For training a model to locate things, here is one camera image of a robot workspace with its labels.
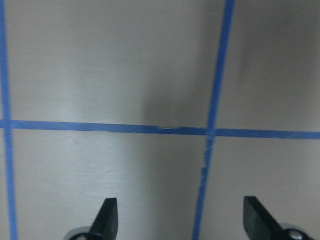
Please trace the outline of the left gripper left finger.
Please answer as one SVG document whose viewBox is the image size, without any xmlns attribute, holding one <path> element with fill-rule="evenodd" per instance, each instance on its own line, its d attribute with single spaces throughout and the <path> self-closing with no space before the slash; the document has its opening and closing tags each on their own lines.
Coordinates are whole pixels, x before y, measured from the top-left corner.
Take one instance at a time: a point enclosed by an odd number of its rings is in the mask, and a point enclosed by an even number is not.
<svg viewBox="0 0 320 240">
<path fill-rule="evenodd" d="M 91 226 L 70 230 L 66 240 L 115 240 L 118 234 L 118 202 L 114 198 L 106 198 L 100 207 Z"/>
</svg>

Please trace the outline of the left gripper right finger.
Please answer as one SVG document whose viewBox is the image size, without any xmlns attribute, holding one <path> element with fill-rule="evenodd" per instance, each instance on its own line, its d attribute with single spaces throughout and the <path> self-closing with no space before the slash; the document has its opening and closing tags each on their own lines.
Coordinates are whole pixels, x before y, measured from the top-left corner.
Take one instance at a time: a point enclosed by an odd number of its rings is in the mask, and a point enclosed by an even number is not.
<svg viewBox="0 0 320 240">
<path fill-rule="evenodd" d="M 255 196 L 243 198 L 243 228 L 250 240 L 309 240 L 296 227 L 282 227 Z"/>
</svg>

